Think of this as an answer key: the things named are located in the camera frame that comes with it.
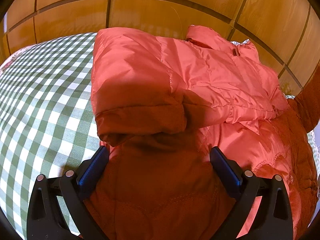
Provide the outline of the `orange puffer jacket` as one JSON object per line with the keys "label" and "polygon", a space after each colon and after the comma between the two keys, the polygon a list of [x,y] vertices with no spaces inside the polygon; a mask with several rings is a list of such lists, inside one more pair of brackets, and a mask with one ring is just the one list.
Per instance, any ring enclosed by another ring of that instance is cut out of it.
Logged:
{"label": "orange puffer jacket", "polygon": [[95,38],[92,109],[110,160],[85,205],[110,239],[209,239],[234,205],[209,162],[283,177],[298,239],[317,204],[307,134],[319,71],[293,99],[252,42],[192,25],[185,40],[109,28]]}

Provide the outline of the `green white checkered bedsheet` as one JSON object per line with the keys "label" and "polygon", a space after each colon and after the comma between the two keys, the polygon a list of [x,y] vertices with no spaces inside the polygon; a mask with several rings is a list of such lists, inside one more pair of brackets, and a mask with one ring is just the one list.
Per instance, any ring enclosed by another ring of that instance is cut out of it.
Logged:
{"label": "green white checkered bedsheet", "polygon": [[1,209],[22,239],[36,177],[59,177],[99,146],[94,41],[86,33],[36,44],[1,75]]}

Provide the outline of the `floral pillow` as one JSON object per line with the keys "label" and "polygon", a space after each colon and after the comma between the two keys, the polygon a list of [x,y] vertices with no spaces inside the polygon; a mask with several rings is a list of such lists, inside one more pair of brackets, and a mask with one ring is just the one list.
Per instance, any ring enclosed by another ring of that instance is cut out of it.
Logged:
{"label": "floral pillow", "polygon": [[30,46],[26,46],[24,48],[21,48],[19,49],[18,51],[14,52],[12,55],[10,55],[2,64],[1,64],[1,67],[0,67],[0,75],[2,75],[5,70],[7,68],[9,68],[13,62],[15,60],[17,60],[17,58],[23,54],[24,52],[26,52],[27,50],[29,50],[30,48],[33,48],[35,45],[30,45]]}

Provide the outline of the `wooden panelled wardrobe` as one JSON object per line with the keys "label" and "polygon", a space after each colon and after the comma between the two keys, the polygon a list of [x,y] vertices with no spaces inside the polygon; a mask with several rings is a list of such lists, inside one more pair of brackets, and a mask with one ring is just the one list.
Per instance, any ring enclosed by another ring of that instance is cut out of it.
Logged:
{"label": "wooden panelled wardrobe", "polygon": [[184,39],[190,25],[251,40],[298,94],[319,66],[319,16],[308,0],[13,0],[1,16],[1,60],[36,43],[109,27]]}

